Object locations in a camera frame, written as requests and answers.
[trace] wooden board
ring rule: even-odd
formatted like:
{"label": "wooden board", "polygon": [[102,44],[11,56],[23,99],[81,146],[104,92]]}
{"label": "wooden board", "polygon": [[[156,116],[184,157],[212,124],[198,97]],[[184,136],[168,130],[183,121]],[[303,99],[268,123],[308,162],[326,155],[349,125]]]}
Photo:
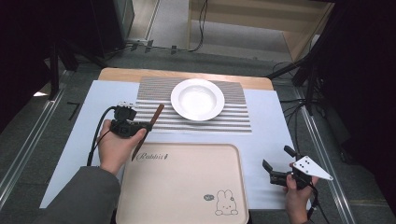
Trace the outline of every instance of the wooden board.
{"label": "wooden board", "polygon": [[[189,23],[199,20],[204,2],[190,0]],[[205,20],[283,31],[295,62],[327,21],[332,6],[333,3],[307,0],[211,0]]]}
{"label": "wooden board", "polygon": [[128,40],[148,40],[159,0],[134,0],[134,23]]}
{"label": "wooden board", "polygon": [[184,77],[184,78],[203,78],[206,80],[218,80],[239,82],[244,89],[266,90],[272,91],[274,89],[272,82],[266,77],[240,77],[240,76],[226,76],[207,73],[188,73],[188,72],[174,72],[163,70],[148,70],[148,69],[121,69],[121,68],[105,68],[99,75],[99,80],[107,81],[130,81],[140,82],[142,77]]}

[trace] wooden table edge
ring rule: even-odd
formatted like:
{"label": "wooden table edge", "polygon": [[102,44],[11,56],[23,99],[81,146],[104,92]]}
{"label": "wooden table edge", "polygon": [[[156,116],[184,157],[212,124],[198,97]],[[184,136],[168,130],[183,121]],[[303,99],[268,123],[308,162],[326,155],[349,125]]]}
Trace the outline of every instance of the wooden table edge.
{"label": "wooden table edge", "polygon": [[207,73],[176,72],[166,70],[151,69],[131,69],[131,68],[104,68],[98,80],[103,81],[124,81],[140,82],[142,77],[184,77],[202,78],[206,80],[239,82],[244,89],[273,91],[272,82],[267,77],[241,77],[230,75],[218,75]]}

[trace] metal rail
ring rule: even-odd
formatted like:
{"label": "metal rail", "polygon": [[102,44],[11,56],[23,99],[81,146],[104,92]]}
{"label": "metal rail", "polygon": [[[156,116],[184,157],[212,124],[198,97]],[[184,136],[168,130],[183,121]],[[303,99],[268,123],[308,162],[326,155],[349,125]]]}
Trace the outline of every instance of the metal rail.
{"label": "metal rail", "polygon": [[[304,94],[300,88],[295,89],[295,94],[297,99],[303,99]],[[305,120],[306,127],[308,128],[308,131],[311,135],[312,141],[315,146],[315,150],[318,153],[318,157],[320,160],[321,166],[327,170],[327,172],[334,177],[333,181],[328,181],[330,190],[332,192],[332,196],[334,198],[335,205],[337,206],[338,212],[340,213],[340,217],[343,220],[343,223],[349,224],[349,223],[356,223],[355,218],[353,217],[352,211],[350,209],[349,203],[347,201],[347,197],[343,191],[343,188],[338,181],[337,174],[335,173],[332,163],[329,159],[329,156],[326,151],[326,147],[323,144],[323,141],[320,137],[320,134],[318,132],[317,125],[315,123],[315,120],[312,116],[308,114],[308,111],[305,109],[305,107],[302,108],[303,112],[303,117]]]}
{"label": "metal rail", "polygon": [[13,190],[15,184],[17,183],[23,168],[26,163],[29,161],[30,156],[35,150],[35,146],[37,145],[38,140],[41,137],[41,134],[45,131],[53,112],[61,101],[62,96],[64,95],[64,89],[66,84],[68,83],[69,78],[73,75],[74,72],[64,71],[60,78],[60,89],[53,98],[53,100],[48,100],[44,105],[43,111],[41,112],[40,117],[38,118],[35,126],[32,131],[30,131],[29,136],[26,138],[23,146],[21,147],[18,155],[12,162],[11,166],[8,168],[6,175],[0,183],[0,211],[3,209],[9,194]]}

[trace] human hand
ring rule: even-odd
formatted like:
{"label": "human hand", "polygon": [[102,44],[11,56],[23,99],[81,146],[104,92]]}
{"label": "human hand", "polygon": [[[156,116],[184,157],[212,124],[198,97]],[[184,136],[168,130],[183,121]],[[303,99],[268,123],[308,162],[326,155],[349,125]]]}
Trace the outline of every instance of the human hand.
{"label": "human hand", "polygon": [[[286,179],[287,187],[284,188],[286,193],[286,212],[288,213],[291,224],[305,223],[308,221],[306,215],[306,204],[312,194],[312,189],[307,186],[304,189],[297,190],[297,183],[291,175]],[[318,177],[312,176],[312,184],[318,183]]]}
{"label": "human hand", "polygon": [[139,130],[130,138],[121,138],[110,132],[111,121],[106,119],[100,132],[99,158],[100,168],[117,175],[121,166],[130,158],[132,150],[146,134],[146,129]]}

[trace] white plate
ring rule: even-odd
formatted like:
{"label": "white plate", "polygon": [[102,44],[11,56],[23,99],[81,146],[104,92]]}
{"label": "white plate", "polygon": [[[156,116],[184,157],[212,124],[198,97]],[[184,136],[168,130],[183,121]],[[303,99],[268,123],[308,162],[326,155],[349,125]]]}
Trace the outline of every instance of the white plate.
{"label": "white plate", "polygon": [[221,112],[224,107],[224,95],[212,82],[192,78],[175,86],[171,102],[183,118],[202,121],[213,119]]}

